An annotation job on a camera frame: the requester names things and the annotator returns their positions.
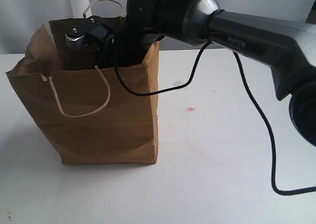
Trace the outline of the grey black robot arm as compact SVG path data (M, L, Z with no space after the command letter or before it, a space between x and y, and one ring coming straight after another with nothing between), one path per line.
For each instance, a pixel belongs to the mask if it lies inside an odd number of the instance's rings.
M291 95L289 115L316 143L316 28L227 12L216 0L127 0L113 42L116 66L139 63L160 36L191 45L218 44L271 68L276 98Z

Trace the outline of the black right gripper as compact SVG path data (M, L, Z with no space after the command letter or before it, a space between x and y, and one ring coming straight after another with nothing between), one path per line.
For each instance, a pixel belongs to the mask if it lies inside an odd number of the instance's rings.
M164 38L152 28L143 27L125 17L113 41L113 67L130 67L141 64L150 47Z

